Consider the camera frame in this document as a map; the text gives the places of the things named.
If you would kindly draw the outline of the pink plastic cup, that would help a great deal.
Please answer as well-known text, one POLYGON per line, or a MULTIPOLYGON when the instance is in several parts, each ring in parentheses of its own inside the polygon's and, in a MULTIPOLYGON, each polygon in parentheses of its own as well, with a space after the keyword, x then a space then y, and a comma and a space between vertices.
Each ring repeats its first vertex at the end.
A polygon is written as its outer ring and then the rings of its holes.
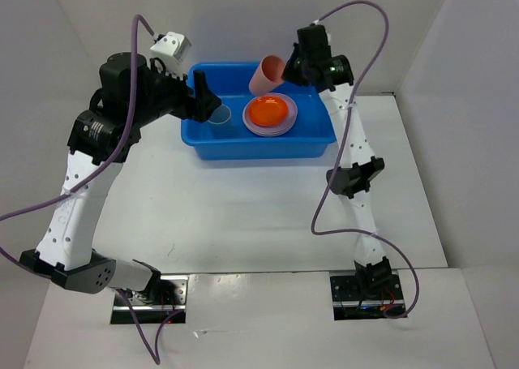
POLYGON ((264 57, 257 66, 248 88, 253 96, 261 97, 284 83, 285 60, 276 56, 264 57))

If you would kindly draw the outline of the blue plastic cup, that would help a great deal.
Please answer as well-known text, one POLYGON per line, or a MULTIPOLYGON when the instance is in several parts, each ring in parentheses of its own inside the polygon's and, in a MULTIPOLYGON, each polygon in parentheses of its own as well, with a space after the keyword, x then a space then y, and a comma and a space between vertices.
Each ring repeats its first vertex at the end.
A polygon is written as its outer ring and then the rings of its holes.
POLYGON ((232 131, 232 112, 227 105, 220 105, 208 119, 208 129, 214 139, 229 138, 232 131))

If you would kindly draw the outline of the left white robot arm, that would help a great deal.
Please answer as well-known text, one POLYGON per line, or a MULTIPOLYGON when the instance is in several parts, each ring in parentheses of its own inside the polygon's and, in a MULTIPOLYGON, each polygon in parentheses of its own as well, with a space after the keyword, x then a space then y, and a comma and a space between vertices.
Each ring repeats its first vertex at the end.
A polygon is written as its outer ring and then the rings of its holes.
POLYGON ((143 127, 167 114, 206 122, 221 99, 202 70, 174 77, 161 58, 114 54, 99 75, 101 86, 76 118, 67 142, 66 177, 49 227, 19 261, 65 290, 132 290, 149 304, 161 296, 161 272, 142 261, 101 255, 92 247, 105 200, 143 127))

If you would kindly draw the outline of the pink plastic plate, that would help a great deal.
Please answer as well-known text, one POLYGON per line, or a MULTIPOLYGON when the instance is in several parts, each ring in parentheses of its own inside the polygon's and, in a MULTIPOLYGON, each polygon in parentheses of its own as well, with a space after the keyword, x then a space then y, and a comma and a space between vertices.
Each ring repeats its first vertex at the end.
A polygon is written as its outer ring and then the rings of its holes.
POLYGON ((260 137, 277 137, 286 134, 290 129, 286 128, 284 130, 267 130, 267 129, 250 129, 250 132, 260 137))

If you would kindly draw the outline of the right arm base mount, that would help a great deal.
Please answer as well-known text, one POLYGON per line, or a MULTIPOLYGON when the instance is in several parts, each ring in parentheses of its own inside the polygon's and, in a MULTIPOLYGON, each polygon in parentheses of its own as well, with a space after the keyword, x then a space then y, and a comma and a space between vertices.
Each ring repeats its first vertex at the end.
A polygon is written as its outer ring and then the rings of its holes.
POLYGON ((405 312, 405 301, 400 278, 393 274, 385 287, 364 294, 353 274, 331 275, 333 316, 335 321, 377 320, 399 316, 405 312))

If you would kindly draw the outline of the purple plastic plate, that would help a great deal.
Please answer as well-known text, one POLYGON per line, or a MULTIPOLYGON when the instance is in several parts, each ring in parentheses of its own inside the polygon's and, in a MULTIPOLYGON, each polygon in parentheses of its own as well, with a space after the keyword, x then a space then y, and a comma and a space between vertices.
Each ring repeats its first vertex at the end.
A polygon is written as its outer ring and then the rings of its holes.
POLYGON ((280 93, 269 93, 265 96, 278 96, 282 99, 285 100, 285 102, 288 104, 289 106, 289 114, 287 116, 287 118, 285 119, 284 122, 282 122, 281 124, 279 124, 278 126, 274 126, 274 127, 259 127, 259 126, 256 126, 255 124, 252 123, 252 121, 248 118, 248 115, 247 115, 247 106, 255 99, 252 99, 244 108, 243 112, 242 112, 242 120, 246 126, 246 128, 248 130, 250 129, 267 129, 267 130, 276 130, 276 131, 279 131, 279 130, 284 130, 286 128, 289 128, 291 129, 293 127, 293 125, 295 124, 296 122, 296 119, 297 119, 297 116, 298 116, 298 107, 297 105, 295 104, 295 102, 288 96, 284 95, 284 94, 280 94, 280 93))

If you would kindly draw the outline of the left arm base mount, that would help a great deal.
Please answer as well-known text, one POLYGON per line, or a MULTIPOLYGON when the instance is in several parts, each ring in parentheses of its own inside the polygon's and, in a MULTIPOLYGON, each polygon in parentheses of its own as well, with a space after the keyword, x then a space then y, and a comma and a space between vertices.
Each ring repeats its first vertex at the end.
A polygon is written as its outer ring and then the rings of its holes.
POLYGON ((152 297, 124 290, 124 295, 116 292, 112 306, 110 324, 133 324, 129 302, 141 324, 160 324, 168 319, 168 324, 184 324, 187 310, 188 275, 163 275, 159 291, 152 297))

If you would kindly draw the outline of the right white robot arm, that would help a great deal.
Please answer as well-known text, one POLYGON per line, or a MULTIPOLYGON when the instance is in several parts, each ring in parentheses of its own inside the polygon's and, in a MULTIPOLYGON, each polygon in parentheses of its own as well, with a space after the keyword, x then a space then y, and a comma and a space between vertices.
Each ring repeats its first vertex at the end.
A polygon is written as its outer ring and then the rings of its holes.
POLYGON ((357 234, 354 248, 355 288, 362 300, 380 294, 392 276, 381 242, 369 194, 371 182, 385 168, 384 159, 371 148, 355 107, 358 81, 344 55, 332 55, 322 24, 312 23, 297 31, 298 41, 285 65, 283 77, 298 86, 312 86, 323 102, 340 151, 336 167, 326 173, 327 189, 351 213, 357 234))

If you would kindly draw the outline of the orange plastic plate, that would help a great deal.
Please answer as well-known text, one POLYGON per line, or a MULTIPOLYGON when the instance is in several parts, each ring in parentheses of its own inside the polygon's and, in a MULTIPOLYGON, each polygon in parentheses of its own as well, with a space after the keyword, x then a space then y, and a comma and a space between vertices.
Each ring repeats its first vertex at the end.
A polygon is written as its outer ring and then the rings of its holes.
POLYGON ((257 97, 247 106, 248 118, 259 127, 278 126, 288 114, 288 104, 278 96, 257 97))

